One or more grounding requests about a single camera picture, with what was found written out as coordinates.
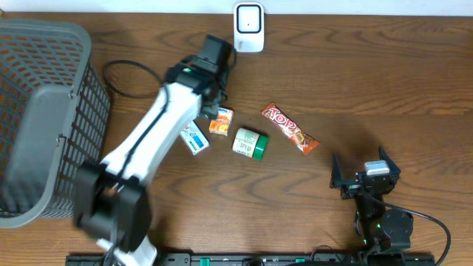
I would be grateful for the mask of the red chocolate bar wrapper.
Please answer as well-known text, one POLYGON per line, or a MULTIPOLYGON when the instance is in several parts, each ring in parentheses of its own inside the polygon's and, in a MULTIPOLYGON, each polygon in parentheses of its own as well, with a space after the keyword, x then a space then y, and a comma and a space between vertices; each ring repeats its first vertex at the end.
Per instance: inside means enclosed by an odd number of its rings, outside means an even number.
POLYGON ((275 103, 262 110, 262 115, 271 121, 305 155, 319 145, 319 141, 305 133, 275 103))

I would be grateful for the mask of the white blue medicine box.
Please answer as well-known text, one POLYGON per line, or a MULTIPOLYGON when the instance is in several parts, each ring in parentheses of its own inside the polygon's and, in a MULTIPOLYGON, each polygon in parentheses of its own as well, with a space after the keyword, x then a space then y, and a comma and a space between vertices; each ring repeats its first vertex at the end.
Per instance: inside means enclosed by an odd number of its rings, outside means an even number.
POLYGON ((199 154, 210 146, 207 137, 194 121, 184 127, 180 132, 180 136, 193 155, 199 154))

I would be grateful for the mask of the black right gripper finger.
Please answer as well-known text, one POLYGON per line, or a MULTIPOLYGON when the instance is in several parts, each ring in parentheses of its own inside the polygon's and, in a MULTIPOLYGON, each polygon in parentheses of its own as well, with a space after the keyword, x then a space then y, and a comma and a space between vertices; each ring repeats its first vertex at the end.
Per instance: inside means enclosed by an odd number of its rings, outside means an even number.
POLYGON ((381 160, 384 160, 389 168, 389 172, 392 176, 399 176, 401 170, 399 167, 390 159, 388 154, 385 152, 382 146, 378 147, 378 153, 381 160))
POLYGON ((333 154, 333 166, 330 178, 330 188, 341 188, 343 185, 343 176, 336 154, 333 154))

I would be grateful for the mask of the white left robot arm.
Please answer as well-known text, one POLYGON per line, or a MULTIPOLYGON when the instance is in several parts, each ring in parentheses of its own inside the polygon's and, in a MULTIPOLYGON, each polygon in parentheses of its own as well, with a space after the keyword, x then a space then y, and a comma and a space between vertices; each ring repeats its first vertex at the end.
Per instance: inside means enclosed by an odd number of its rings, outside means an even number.
POLYGON ((181 131, 197 117, 215 120, 237 64, 232 44, 207 35, 198 55, 169 68, 155 102, 130 135, 100 163, 84 162, 73 180, 73 224, 108 245, 98 265, 153 265, 147 195, 181 131))

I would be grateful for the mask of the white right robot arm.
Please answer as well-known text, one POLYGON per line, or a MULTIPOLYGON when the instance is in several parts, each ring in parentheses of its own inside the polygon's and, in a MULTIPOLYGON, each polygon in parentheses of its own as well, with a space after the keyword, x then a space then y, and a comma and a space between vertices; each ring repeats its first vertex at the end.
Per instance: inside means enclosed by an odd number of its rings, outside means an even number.
POLYGON ((355 231, 369 248, 380 252, 402 251, 411 247, 413 217, 406 211, 388 207, 383 196, 389 194, 401 170, 383 148, 379 159, 364 164, 352 179, 342 176, 337 156, 333 156, 330 187, 338 188, 343 200, 355 200, 355 231))

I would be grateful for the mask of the orange small carton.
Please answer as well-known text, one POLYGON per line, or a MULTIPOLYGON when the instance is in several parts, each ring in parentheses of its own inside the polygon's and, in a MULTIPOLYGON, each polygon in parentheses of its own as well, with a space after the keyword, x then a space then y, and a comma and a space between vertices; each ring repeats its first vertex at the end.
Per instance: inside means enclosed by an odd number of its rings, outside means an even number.
POLYGON ((233 117, 234 111, 232 109, 219 107, 217 118, 210 122, 208 128, 210 133, 228 136, 233 117))

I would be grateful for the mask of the white jar green lid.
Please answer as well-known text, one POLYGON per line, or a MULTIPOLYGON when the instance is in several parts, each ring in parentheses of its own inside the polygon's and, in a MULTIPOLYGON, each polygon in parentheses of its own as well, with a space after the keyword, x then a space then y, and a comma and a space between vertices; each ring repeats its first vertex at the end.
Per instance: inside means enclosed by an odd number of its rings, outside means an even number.
POLYGON ((234 139, 232 150, 236 153, 261 160, 268 144, 268 137, 248 129, 240 128, 234 139))

